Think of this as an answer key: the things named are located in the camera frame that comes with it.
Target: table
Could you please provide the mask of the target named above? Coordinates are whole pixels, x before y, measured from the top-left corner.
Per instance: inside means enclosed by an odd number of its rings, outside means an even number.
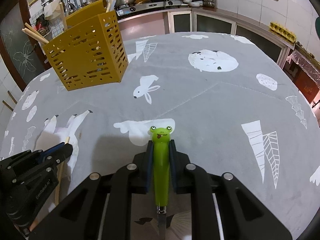
[[[172,33],[124,45],[130,63],[121,83],[68,92],[53,69],[35,78],[14,109],[1,156],[45,149],[69,134],[65,196],[91,172],[114,173],[145,151],[151,126],[171,126],[178,151],[209,173],[233,173],[296,239],[320,206],[319,126],[284,72],[249,40],[228,34]],[[191,223],[188,201],[171,194],[168,239],[179,239],[181,221]],[[132,239],[157,239],[155,217],[152,194],[134,195]]]

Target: frosted glass door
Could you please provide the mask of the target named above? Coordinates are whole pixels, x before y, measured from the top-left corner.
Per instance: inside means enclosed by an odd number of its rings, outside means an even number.
[[[21,31],[23,28],[24,23],[18,3],[0,23],[0,33],[14,67],[28,84],[44,72],[44,67],[33,51],[28,36]]]

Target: yellow utensil holder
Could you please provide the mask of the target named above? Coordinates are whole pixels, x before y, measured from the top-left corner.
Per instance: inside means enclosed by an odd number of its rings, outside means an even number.
[[[128,66],[115,11],[75,25],[43,48],[68,91],[121,82]]]
[[[107,1],[106,0],[99,0],[94,3],[91,3],[73,14],[66,17],[66,22],[68,26],[75,26],[78,23],[82,22],[83,19],[89,19],[94,17],[98,14],[105,13],[107,10]]]

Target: metal bolt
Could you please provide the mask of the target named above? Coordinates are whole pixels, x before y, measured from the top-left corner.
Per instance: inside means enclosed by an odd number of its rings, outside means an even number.
[[[99,175],[99,173],[94,172],[94,173],[91,173],[91,174],[90,174],[89,178],[90,178],[91,180],[97,180],[97,179],[100,178],[100,175]]]
[[[189,163],[186,165],[186,169],[189,171],[193,171],[196,169],[196,166],[193,163]]]
[[[127,165],[127,169],[129,171],[134,171],[137,168],[137,165],[135,165],[134,163],[130,163]]]
[[[233,179],[233,175],[229,172],[223,174],[223,177],[226,179],[226,180],[232,180]]]

